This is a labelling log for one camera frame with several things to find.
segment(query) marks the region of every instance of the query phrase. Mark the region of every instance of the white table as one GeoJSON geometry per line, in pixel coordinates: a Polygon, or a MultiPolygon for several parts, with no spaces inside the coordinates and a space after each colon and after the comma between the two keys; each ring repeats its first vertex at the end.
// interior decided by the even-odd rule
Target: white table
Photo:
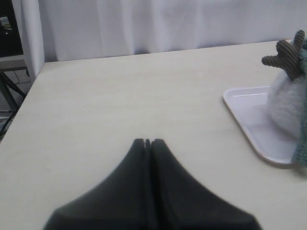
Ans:
{"type": "Polygon", "coordinates": [[[275,42],[46,63],[0,145],[0,229],[40,230],[100,183],[135,138],[183,166],[264,230],[307,229],[307,171],[261,160],[223,103],[268,85],[275,42]]]}

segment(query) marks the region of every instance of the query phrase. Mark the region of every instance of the white plush toy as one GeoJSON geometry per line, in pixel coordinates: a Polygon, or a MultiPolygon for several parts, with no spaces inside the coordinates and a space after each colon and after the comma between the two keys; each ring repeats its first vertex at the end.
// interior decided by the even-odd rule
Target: white plush toy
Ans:
{"type": "Polygon", "coordinates": [[[267,66],[283,70],[273,81],[268,93],[267,109],[272,120],[288,134],[299,138],[304,100],[306,97],[305,73],[300,68],[300,51],[305,32],[295,34],[292,43],[281,40],[277,43],[278,55],[262,58],[267,66]]]}

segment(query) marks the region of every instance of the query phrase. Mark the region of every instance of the floor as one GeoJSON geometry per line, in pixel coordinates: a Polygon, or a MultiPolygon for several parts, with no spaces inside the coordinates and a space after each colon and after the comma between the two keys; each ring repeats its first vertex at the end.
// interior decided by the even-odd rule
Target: floor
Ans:
{"type": "MultiPolygon", "coordinates": [[[[28,93],[32,83],[28,75],[26,74],[25,70],[17,70],[17,71],[10,71],[10,72],[5,72],[5,74],[24,92],[28,93]]],[[[11,93],[15,99],[15,101],[21,105],[23,98],[21,95],[16,93],[15,91],[11,90],[11,93]]],[[[9,105],[7,104],[6,100],[4,99],[2,93],[0,92],[0,110],[8,110],[10,109],[9,105]]],[[[10,114],[4,114],[0,113],[0,117],[4,116],[10,116],[10,114]]]]}

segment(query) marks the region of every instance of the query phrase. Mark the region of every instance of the plush toy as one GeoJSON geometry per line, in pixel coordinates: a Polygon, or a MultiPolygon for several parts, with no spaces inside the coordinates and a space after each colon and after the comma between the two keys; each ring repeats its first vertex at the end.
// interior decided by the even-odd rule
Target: plush toy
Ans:
{"type": "Polygon", "coordinates": [[[293,162],[307,166],[307,39],[300,30],[292,42],[277,42],[277,55],[262,58],[267,66],[281,68],[268,93],[272,121],[298,139],[293,162]]]}

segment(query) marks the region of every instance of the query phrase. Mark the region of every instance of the curtain fold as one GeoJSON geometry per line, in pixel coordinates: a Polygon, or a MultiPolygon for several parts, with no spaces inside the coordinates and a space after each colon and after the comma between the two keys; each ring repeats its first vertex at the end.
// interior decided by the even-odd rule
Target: curtain fold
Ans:
{"type": "Polygon", "coordinates": [[[292,38],[306,0],[12,0],[33,79],[45,61],[292,38]]]}

